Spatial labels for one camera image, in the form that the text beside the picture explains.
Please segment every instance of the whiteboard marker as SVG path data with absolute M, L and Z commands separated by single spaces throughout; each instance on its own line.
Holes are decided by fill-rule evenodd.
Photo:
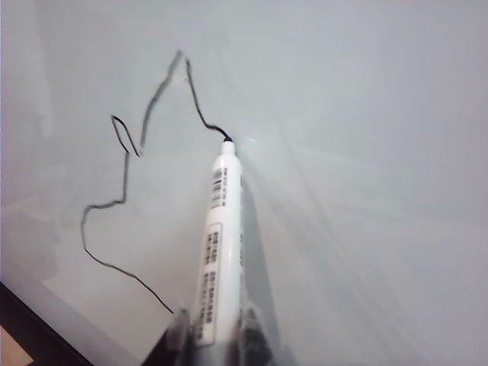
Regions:
M 224 140 L 212 165 L 194 318 L 194 364 L 237 364 L 242 315 L 242 166 Z

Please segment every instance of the glossy surface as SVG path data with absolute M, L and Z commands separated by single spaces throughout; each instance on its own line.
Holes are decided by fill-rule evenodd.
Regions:
M 244 261 L 282 365 L 488 362 L 486 2 L 2 2 L 2 281 L 94 364 L 170 320 L 82 249 L 176 50 L 245 174 Z M 183 63 L 90 248 L 192 308 L 210 167 Z

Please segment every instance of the white surface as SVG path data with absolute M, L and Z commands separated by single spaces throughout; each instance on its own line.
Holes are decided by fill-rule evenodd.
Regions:
M 246 282 L 283 365 L 488 363 L 486 2 L 2 2 L 2 281 L 94 364 L 169 322 L 82 250 L 179 48 L 246 171 Z M 209 169 L 178 67 L 88 245 L 192 307 Z

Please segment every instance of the hand-drawn line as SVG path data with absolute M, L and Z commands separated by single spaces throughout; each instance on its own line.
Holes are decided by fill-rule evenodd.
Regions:
M 191 64 L 190 64 L 190 60 L 189 59 L 186 59 L 186 75 L 188 77 L 188 84 L 190 84 L 191 95 L 193 95 L 193 102 L 195 104 L 195 108 L 197 108 L 198 115 L 200 116 L 201 121 L 204 123 L 204 126 L 206 128 L 208 128 L 209 130 L 219 131 L 225 137 L 223 139 L 224 141 L 230 141 L 230 142 L 232 142 L 232 139 L 226 133 L 226 131 L 224 131 L 223 129 L 221 129 L 218 126 L 215 126 L 214 124 L 208 124 L 206 122 L 205 118 L 204 118 L 204 115 L 201 113 L 200 105 L 198 104 L 197 93 L 195 92 L 195 87 L 193 85 L 193 78 L 191 77 Z
M 152 97 L 151 101 L 149 102 L 149 104 L 147 106 L 146 113 L 144 115 L 144 121 L 143 121 L 142 133 L 141 133 L 141 141 L 140 141 L 141 150 L 144 147 L 144 144 L 146 142 L 146 130 L 147 130 L 147 126 L 149 124 L 149 119 L 151 117 L 151 113 L 153 111 L 153 108 L 154 108 L 156 102 L 159 100 L 159 97 L 161 97 L 162 93 L 165 91 L 166 87 L 171 82 L 172 76 L 175 73 L 176 66 L 179 64 L 180 59 L 181 59 L 181 51 L 179 50 L 176 53 L 175 58 L 172 60 L 171 64 L 169 65 L 168 73 L 166 74 L 166 78 L 159 85 L 159 87 L 156 90 L 156 93 L 154 94 L 154 96 Z M 111 263 L 104 262 L 104 261 L 100 260 L 99 258 L 97 258 L 94 254 L 92 254 L 90 252 L 90 250 L 88 249 L 87 244 L 86 244 L 85 224 L 86 224 L 88 214 L 92 210 L 103 210 L 106 208 L 114 207 L 118 204 L 119 205 L 125 204 L 127 201 L 127 179 L 128 179 L 128 175 L 129 175 L 130 151 L 125 146 L 124 142 L 122 141 L 122 139 L 120 137 L 120 132 L 117 128 L 117 124 L 120 124 L 123 127 L 127 137 L 129 138 L 129 142 L 130 142 L 130 146 L 132 147 L 132 150 L 134 151 L 134 153 L 136 154 L 137 157 L 140 157 L 140 152 L 137 151 L 137 148 L 135 147 L 134 142 L 132 140 L 132 136 L 130 135 L 129 130 L 127 129 L 127 126 L 125 125 L 125 123 L 120 118 L 118 118 L 114 115 L 111 116 L 111 122 L 112 122 L 112 126 L 115 129 L 117 139 L 125 151 L 125 154 L 124 154 L 124 180 L 123 180 L 123 185 L 122 185 L 122 198 L 118 199 L 118 200 L 112 200 L 112 201 L 106 202 L 104 204 L 89 204 L 87 207 L 85 207 L 85 209 L 83 210 L 82 221 L 80 223 L 80 230 L 82 232 L 83 249 L 97 263 L 99 263 L 105 267 L 112 268 L 116 271 L 119 271 L 120 273 L 123 273 L 124 275 L 129 276 L 129 277 L 133 278 L 134 280 L 138 281 L 141 285 L 143 285 L 145 287 L 145 289 L 147 289 L 152 295 L 154 295 L 154 297 L 161 303 L 161 305 L 164 306 L 164 308 L 167 309 L 167 311 L 169 311 L 171 314 L 173 314 L 173 310 L 171 310 L 168 307 L 168 305 L 166 305 L 165 302 L 158 296 L 158 294 L 156 292 L 154 292 L 153 289 L 151 289 L 151 287 L 149 287 L 146 283 L 144 283 L 143 280 L 141 280 L 139 277 L 137 277 L 134 273 L 131 273 L 129 271 L 125 271 L 122 268 L 117 267 L 116 265 L 112 265 Z
M 156 93 L 154 94 L 154 96 L 152 97 L 151 101 L 147 106 L 146 113 L 144 114 L 144 120 L 143 120 L 143 131 L 140 135 L 141 149 L 146 144 L 147 124 L 149 123 L 149 119 L 151 118 L 151 113 L 153 112 L 153 108 L 156 105 L 156 102 L 158 101 L 161 94 L 165 91 L 165 89 L 168 87 L 169 83 L 171 82 L 173 74 L 175 73 L 176 70 L 176 66 L 178 66 L 178 64 L 180 63 L 181 55 L 182 55 L 181 51 L 178 50 L 178 52 L 175 55 L 175 58 L 169 64 L 168 73 L 166 74 L 166 79 L 164 79 L 163 82 L 159 85 L 158 89 L 156 90 Z

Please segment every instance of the barcode label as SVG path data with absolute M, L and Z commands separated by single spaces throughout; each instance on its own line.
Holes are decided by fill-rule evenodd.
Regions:
M 216 223 L 207 228 L 204 238 L 200 300 L 194 329 L 194 340 L 197 347 L 211 345 L 214 342 L 221 233 L 222 224 Z
M 227 196 L 227 168 L 218 168 L 213 172 L 212 192 L 210 193 L 210 208 L 226 205 Z

